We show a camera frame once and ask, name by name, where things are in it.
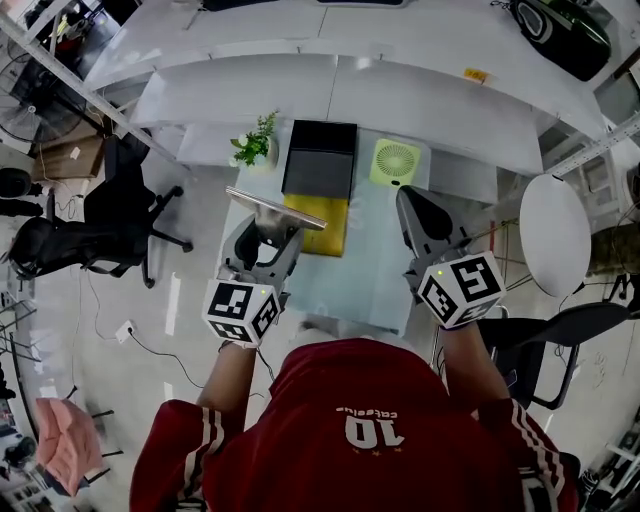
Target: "marker cube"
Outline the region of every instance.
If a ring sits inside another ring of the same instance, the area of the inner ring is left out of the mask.
[[[280,313],[273,286],[209,280],[202,319],[219,338],[258,348]]]
[[[447,329],[486,316],[506,294],[490,251],[432,265],[418,290],[420,298]]]

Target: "yellow box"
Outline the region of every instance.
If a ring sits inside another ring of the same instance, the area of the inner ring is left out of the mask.
[[[302,252],[342,256],[349,212],[347,199],[287,194],[284,196],[284,205],[327,221],[324,231],[305,230]]]

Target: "green fan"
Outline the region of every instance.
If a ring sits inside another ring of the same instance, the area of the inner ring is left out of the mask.
[[[379,185],[410,185],[420,162],[420,148],[389,139],[379,139],[369,179]]]

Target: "pink cloth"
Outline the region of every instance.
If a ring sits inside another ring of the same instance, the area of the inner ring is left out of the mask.
[[[40,427],[36,460],[75,496],[84,475],[102,469],[93,418],[72,402],[58,398],[37,398],[36,417]]]

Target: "white round table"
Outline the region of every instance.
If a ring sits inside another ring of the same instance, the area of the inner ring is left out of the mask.
[[[520,206],[520,239],[529,272],[544,292],[566,297],[576,291],[589,268],[591,232],[570,185],[549,174],[529,184]]]

